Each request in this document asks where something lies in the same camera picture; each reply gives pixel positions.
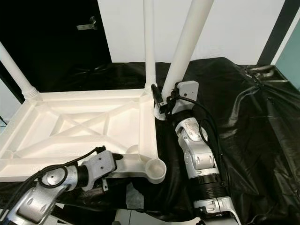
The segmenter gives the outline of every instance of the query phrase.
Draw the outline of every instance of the white wall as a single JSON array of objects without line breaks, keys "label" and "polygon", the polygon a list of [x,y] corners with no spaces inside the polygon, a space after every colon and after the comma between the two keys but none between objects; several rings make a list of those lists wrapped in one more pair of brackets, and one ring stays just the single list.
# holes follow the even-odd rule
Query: white wall
[{"label": "white wall", "polygon": [[[256,64],[285,0],[215,0],[192,60]],[[143,1],[98,0],[113,62],[144,61]],[[154,0],[156,61],[171,62],[191,0]]]},{"label": "white wall", "polygon": [[0,79],[0,116],[5,121],[10,121],[20,106],[21,103]]}]

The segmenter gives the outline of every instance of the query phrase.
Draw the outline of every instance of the door handle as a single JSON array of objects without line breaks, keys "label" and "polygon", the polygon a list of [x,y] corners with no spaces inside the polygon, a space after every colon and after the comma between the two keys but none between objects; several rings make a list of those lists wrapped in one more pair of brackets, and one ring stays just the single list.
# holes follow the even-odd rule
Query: door handle
[{"label": "door handle", "polygon": [[96,19],[94,16],[90,18],[90,24],[77,25],[78,30],[97,30]]}]

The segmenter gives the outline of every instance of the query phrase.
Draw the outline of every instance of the floor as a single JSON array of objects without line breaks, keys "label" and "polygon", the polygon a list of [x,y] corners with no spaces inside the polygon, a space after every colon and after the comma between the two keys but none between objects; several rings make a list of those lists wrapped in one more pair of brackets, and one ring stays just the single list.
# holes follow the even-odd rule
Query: floor
[{"label": "floor", "polygon": [[[139,213],[134,210],[118,210],[116,214],[116,221],[119,221],[121,225],[195,225],[200,219],[195,218],[187,222],[172,222],[167,223],[158,219],[155,219],[146,213]],[[57,223],[57,219],[49,217],[45,222],[45,225],[61,225]]]}]

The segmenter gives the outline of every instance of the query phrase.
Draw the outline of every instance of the teal panel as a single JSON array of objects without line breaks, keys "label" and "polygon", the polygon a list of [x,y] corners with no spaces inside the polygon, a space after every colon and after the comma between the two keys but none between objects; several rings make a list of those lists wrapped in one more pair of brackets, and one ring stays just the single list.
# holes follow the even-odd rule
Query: teal panel
[{"label": "teal panel", "polygon": [[276,66],[297,89],[300,89],[300,20],[286,43]]}]

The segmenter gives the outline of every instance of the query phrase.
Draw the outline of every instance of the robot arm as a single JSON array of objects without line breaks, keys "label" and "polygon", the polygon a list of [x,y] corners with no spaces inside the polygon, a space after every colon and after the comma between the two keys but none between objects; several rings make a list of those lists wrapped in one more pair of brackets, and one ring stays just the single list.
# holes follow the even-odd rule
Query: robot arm
[{"label": "robot arm", "polygon": [[151,88],[160,113],[165,113],[167,120],[173,123],[178,136],[190,182],[190,200],[195,215],[201,218],[200,224],[241,225],[208,146],[208,135],[203,127],[199,129],[197,120],[190,113],[197,99],[198,86],[195,81],[179,82],[166,102],[162,101],[155,85]]},{"label": "robot arm", "polygon": [[[46,172],[36,187],[28,190],[11,209],[4,224],[41,225],[50,215],[57,198],[64,191],[82,188],[88,191],[96,180],[116,169],[113,153],[102,147],[102,152],[82,163]],[[103,179],[103,189],[107,189]]]}]

